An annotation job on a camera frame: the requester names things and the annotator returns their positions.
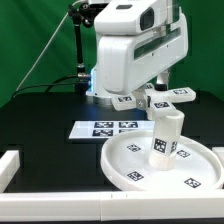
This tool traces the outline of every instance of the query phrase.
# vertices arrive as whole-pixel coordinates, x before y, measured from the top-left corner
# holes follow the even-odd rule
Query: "white block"
[[[101,220],[139,220],[136,194],[105,192],[101,194]]]
[[[148,119],[156,120],[160,117],[174,114],[176,107],[168,101],[163,102],[151,102],[150,108],[148,108]]]
[[[189,87],[172,89],[168,93],[168,100],[172,103],[193,101],[196,98],[196,93]]]
[[[224,191],[145,192],[140,219],[191,219],[224,217]]]
[[[117,111],[136,108],[136,99],[133,94],[127,96],[112,97],[112,104]]]
[[[0,192],[4,192],[20,167],[19,151],[7,151],[0,159]]]
[[[0,221],[100,220],[100,193],[1,194]]]

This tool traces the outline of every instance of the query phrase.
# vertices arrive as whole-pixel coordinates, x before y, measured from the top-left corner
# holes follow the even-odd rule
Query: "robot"
[[[219,174],[223,172],[216,156],[181,136],[184,114],[172,103],[192,101],[195,92],[188,87],[168,90],[170,67],[188,51],[187,22],[178,1],[89,0],[84,5],[80,11],[83,22],[94,25],[97,35],[97,64],[87,96],[111,99],[118,111],[145,110],[148,119],[155,120],[153,133],[122,133],[105,143],[101,166],[108,179],[123,191],[158,190],[164,184],[166,190],[184,191],[188,190],[186,185],[222,187],[223,175],[218,175],[215,182],[211,177],[213,183],[200,179],[204,175],[200,170],[214,163],[219,164]],[[153,78],[157,78],[155,85],[148,83]],[[205,159],[202,151],[209,155],[209,163],[189,172],[191,163]],[[196,160],[189,160],[183,167],[178,160],[183,154],[193,155]]]

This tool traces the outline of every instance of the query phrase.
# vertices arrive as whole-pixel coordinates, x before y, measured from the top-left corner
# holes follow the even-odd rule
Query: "black cable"
[[[75,85],[77,83],[80,83],[80,82],[74,82],[74,83],[57,83],[57,84],[42,84],[42,85],[27,86],[27,87],[24,87],[22,89],[19,89],[19,90],[15,91],[12,94],[11,99],[13,99],[19,92],[24,91],[24,90],[27,90],[27,89],[39,88],[39,87],[49,87],[49,86],[52,86],[52,87],[54,87],[54,86],[68,86],[68,85]]]
[[[59,78],[57,80],[55,80],[52,84],[56,84],[56,83],[59,83],[61,81],[64,81],[64,80],[67,80],[67,79],[73,79],[73,78],[78,78],[77,75],[69,75],[69,76],[65,76],[65,77],[62,77],[62,78]],[[49,86],[46,90],[45,90],[45,93],[48,93],[54,86]]]

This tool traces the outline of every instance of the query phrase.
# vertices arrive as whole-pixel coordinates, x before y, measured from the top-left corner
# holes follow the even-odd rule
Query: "green backdrop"
[[[190,50],[173,67],[170,87],[206,90],[224,100],[224,1],[180,2],[188,20]],[[71,3],[72,0],[0,0],[0,106],[10,99]],[[96,60],[94,30],[83,28],[82,38],[85,64],[90,71]],[[51,83],[75,71],[73,26],[67,18],[24,87]]]

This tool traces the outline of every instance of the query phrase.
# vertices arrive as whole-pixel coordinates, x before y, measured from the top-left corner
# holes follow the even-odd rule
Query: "black table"
[[[176,107],[186,116],[184,136],[210,148],[224,146],[223,101],[210,93],[198,92],[194,102]],[[21,167],[5,193],[118,191],[100,168],[104,140],[68,140],[73,124],[78,120],[147,120],[147,116],[139,110],[117,112],[112,106],[87,102],[75,93],[18,95],[0,109],[0,153],[16,149],[20,151],[21,159]],[[127,223],[138,222],[223,223],[223,220]]]

